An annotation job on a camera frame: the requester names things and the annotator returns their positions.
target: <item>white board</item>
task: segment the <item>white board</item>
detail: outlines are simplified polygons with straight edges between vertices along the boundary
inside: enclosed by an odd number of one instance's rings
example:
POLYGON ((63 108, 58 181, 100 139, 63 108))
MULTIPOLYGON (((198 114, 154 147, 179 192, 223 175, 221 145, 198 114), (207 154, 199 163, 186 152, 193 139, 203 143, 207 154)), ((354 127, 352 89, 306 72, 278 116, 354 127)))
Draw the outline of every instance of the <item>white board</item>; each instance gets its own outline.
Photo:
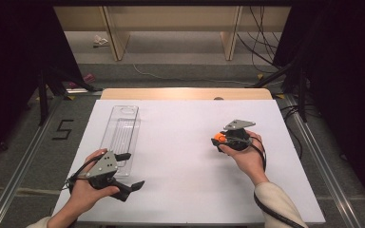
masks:
MULTIPOLYGON (((145 184, 126 202, 99 200, 79 221, 152 225, 264 222, 253 200, 254 185, 210 141, 235 119, 256 123, 247 129, 262 136, 266 174, 290 196, 303 220, 325 221, 273 100, 97 101, 69 176, 99 149, 114 105, 136 105, 141 118, 131 174, 118 181, 145 184)), ((62 191, 54 213, 68 198, 68 190, 62 191)))

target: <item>clear plastic container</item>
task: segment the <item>clear plastic container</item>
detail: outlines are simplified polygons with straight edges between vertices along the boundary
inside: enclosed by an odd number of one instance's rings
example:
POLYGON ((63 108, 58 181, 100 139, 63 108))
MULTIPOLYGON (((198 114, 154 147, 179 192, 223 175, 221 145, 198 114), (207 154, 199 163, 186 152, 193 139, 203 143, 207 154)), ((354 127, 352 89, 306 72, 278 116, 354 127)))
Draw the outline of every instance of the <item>clear plastic container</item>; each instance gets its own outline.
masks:
POLYGON ((115 176, 125 177, 130 174, 140 124, 139 107, 116 105, 112 108, 100 148, 107 148, 114 154, 132 155, 127 161, 117 162, 118 171, 115 176))

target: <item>orange part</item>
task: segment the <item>orange part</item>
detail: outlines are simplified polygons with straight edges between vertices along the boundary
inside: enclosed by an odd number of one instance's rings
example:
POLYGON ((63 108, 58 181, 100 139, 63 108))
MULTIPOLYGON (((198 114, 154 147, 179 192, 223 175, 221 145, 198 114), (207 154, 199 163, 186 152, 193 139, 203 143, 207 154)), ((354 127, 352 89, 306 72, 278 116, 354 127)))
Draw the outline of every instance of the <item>orange part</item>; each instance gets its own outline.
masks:
POLYGON ((219 141, 219 142, 226 142, 226 137, 221 134, 220 132, 218 134, 215 135, 215 140, 219 141))

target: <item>cable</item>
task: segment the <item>cable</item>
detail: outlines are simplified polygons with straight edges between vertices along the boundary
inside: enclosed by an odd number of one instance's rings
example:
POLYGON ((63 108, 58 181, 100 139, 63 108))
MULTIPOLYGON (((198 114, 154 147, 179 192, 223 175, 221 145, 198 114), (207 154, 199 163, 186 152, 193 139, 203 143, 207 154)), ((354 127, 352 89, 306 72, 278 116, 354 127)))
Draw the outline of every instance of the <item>cable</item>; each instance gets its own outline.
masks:
POLYGON ((254 36, 252 36, 252 35, 251 35, 251 33, 250 33, 249 31, 247 31, 247 34, 248 34, 248 36, 250 36, 250 38, 251 38, 251 39, 253 39, 255 42, 258 42, 258 43, 260 43, 260 44, 262 44, 262 45, 268 45, 269 47, 272 47, 272 48, 278 48, 278 47, 276 47, 276 46, 269 45, 269 44, 266 44, 266 43, 263 43, 263 42, 261 42, 261 41, 257 40, 254 36))
POLYGON ((65 190, 65 189, 68 189, 69 188, 69 184, 71 182, 76 182, 76 180, 78 180, 78 176, 79 174, 86 168, 86 166, 88 166, 90 163, 92 162, 96 162, 98 161, 103 155, 99 155, 99 156, 96 156, 92 159, 90 159, 89 161, 86 161, 79 169, 78 171, 76 171, 72 176, 70 176, 69 179, 67 179, 66 181, 66 187, 62 188, 62 190, 65 190))
MULTIPOLYGON (((266 151, 265 151, 265 148, 263 147, 263 144, 262 142, 255 138, 255 137, 250 137, 254 140, 257 140, 261 146, 262 146, 262 150, 263 150, 263 153, 262 151, 257 148, 256 146, 254 146, 252 143, 250 144, 251 147, 253 147, 260 155, 260 157, 262 158, 262 165, 263 165, 263 170, 265 171, 266 169, 266 151)), ((277 219, 279 220, 280 222, 286 224, 286 225, 289 225, 293 228, 303 228, 303 226, 299 225, 298 223, 296 223, 295 221, 275 212, 274 210, 272 210, 271 208, 267 207, 266 205, 264 205, 257 197, 256 193, 254 192, 254 201, 256 202, 257 206, 263 211, 265 212, 266 214, 270 215, 271 217, 273 217, 274 219, 277 219)))
POLYGON ((250 7, 250 11, 251 11, 251 14, 252 14, 252 16, 253 16, 253 18, 254 18, 255 22, 256 22, 256 25, 257 25, 258 29, 259 29, 259 34, 261 34, 261 35, 262 35, 262 39, 263 39, 264 44, 265 44, 266 52, 268 53, 268 55, 269 55, 269 57, 271 58, 271 60, 273 60, 273 58, 271 57, 271 55, 270 55, 270 53, 269 53, 269 51, 268 51, 268 47, 267 47, 267 46, 269 46, 269 48, 270 48, 270 50, 271 50, 271 52, 273 53, 273 55, 274 55, 274 56, 275 56, 275 53, 274 53, 274 51, 271 49, 271 45, 269 44, 268 40, 267 40, 267 39, 266 39, 266 37, 265 37, 265 34, 263 33, 263 14, 264 14, 264 12, 265 12, 265 7, 259 7, 259 11, 260 11, 260 23, 258 22, 258 20, 257 20, 257 18, 256 18, 256 16, 255 16, 255 14, 254 14, 254 12, 253 12, 252 7, 250 7))
POLYGON ((258 54, 258 53, 256 53, 255 51, 254 51, 254 48, 250 48, 247 44, 245 44, 244 43, 244 41, 241 39, 241 37, 239 36, 239 34, 237 34, 237 36, 239 37, 239 39, 241 40, 241 42, 242 42, 242 44, 251 52, 251 53, 253 53, 253 54, 255 54, 255 55, 257 55, 258 57, 260 57, 260 59, 262 59, 263 61, 265 61, 266 63, 268 63, 269 65, 271 65, 271 66, 273 66, 273 67, 276 67, 276 68, 278 68, 277 66, 274 66, 274 64, 271 62, 271 61, 269 61, 269 60, 267 60, 267 59, 265 59, 264 57, 262 57, 260 54, 258 54))
POLYGON ((274 32, 272 32, 272 34, 274 35, 275 39, 277 39, 278 43, 280 42, 280 40, 278 39, 277 35, 275 35, 274 32))
POLYGON ((253 83, 245 83, 245 82, 239 82, 239 81, 231 81, 231 80, 212 80, 212 79, 200 79, 200 78, 195 78, 195 79, 183 79, 183 78, 166 78, 166 77, 161 77, 158 76, 156 74, 152 74, 152 73, 145 73, 145 72, 141 72, 139 69, 137 69, 135 64, 132 64, 135 68, 135 70, 142 74, 142 75, 149 75, 152 76, 154 78, 157 79, 163 79, 163 80, 180 80, 180 81, 186 81, 186 82, 190 82, 190 81, 207 81, 207 82, 213 82, 213 83, 234 83, 234 84, 243 84, 243 85, 254 85, 253 83))
MULTIPOLYGON (((253 45, 253 48, 250 48, 250 47, 248 47, 248 49, 250 49, 250 50, 253 50, 253 54, 251 54, 251 62, 252 62, 252 64, 253 64, 253 66, 257 69, 257 70, 259 70, 260 72, 265 72, 265 73, 274 73, 274 72, 267 72, 267 71, 263 71, 263 70, 261 70, 261 69, 259 69, 259 68, 257 68, 257 66, 255 65, 255 63, 254 63, 254 53, 256 53, 255 52, 255 49, 256 49, 256 45, 257 45, 257 42, 255 42, 254 43, 254 45, 253 45)), ((273 64, 272 64, 272 62, 270 62, 270 61, 266 61, 268 64, 270 64, 271 66, 274 66, 273 64)))
POLYGON ((298 146, 299 146, 298 158, 301 160, 301 158, 303 156, 303 145, 301 144, 300 139, 295 134, 295 132, 292 130, 292 128, 290 128, 289 125, 287 124, 287 120, 289 119, 289 117, 292 116, 293 114, 295 114, 296 112, 298 112, 298 105, 286 106, 286 107, 282 108, 280 111, 283 111, 283 110, 288 109, 288 108, 290 108, 290 110, 286 113, 283 120, 284 120, 284 123, 285 123, 287 129, 289 130, 289 132, 292 134, 292 136, 298 142, 298 146))

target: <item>white sleeve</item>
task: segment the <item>white sleeve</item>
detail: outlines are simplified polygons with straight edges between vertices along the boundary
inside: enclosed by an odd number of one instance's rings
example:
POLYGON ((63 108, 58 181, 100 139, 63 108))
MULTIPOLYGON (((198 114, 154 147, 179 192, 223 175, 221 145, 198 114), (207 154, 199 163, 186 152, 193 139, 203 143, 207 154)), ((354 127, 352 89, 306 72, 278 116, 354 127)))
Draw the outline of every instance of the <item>white sleeve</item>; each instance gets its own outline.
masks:
POLYGON ((49 219, 51 219, 51 217, 41 218, 39 221, 29 225, 27 228, 47 228, 49 219))
MULTIPOLYGON (((307 227, 292 200, 279 186, 272 182, 263 182, 256 186, 255 194, 259 201, 266 207, 303 227, 307 227)), ((266 228, 290 227, 265 212, 262 211, 262 213, 265 217, 266 228)))

